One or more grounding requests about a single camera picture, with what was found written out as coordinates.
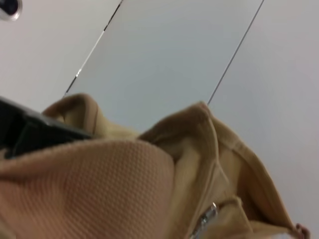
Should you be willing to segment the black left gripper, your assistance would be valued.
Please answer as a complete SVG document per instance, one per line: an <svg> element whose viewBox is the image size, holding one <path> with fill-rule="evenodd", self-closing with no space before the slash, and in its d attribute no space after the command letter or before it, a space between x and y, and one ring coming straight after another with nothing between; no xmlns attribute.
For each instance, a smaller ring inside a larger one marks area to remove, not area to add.
<svg viewBox="0 0 319 239"><path fill-rule="evenodd" d="M92 137L83 130L0 98L0 156L4 159Z"/></svg>

